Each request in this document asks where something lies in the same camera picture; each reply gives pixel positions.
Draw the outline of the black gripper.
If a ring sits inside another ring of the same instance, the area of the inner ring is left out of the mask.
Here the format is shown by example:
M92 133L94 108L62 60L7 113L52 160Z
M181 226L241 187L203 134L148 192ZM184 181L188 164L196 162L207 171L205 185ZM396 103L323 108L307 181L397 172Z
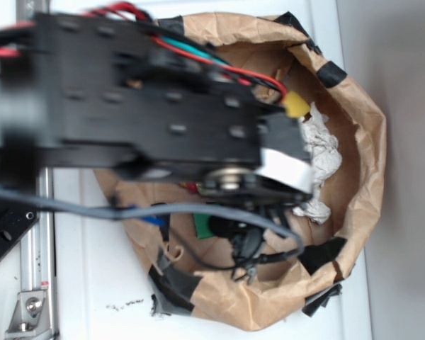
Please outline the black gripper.
M282 262L301 255L305 250L305 245L300 236L292 231L285 215L287 208L286 204L278 203L261 205L258 209L260 216L267 217L282 229L276 233L279 237L291 238L297 244L297 247L293 250L275 254L264 254L262 252L266 244L266 228L258 227L249 222L238 222L224 217L211 217L208 221L208 227L216 237L227 239L231 244L231 257L234 265L220 267L210 264L208 268L215 271L231 271L231 279L235 282L253 283L258 265Z

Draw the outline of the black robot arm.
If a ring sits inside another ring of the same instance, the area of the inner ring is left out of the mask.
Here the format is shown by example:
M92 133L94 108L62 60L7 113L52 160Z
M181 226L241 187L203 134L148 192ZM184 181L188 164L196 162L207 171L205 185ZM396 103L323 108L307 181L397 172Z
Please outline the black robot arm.
M45 167L112 169L128 181L195 183L207 205L85 208L35 195ZM40 211L139 219L211 215L233 269L300 255L280 217L312 196L292 93L146 16L37 14L0 29L0 262Z

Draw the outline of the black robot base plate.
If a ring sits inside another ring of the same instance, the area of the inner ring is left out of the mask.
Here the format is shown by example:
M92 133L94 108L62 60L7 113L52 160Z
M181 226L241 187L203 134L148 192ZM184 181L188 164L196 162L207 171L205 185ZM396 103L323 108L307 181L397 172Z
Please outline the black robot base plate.
M34 207L0 198L0 262L37 221Z

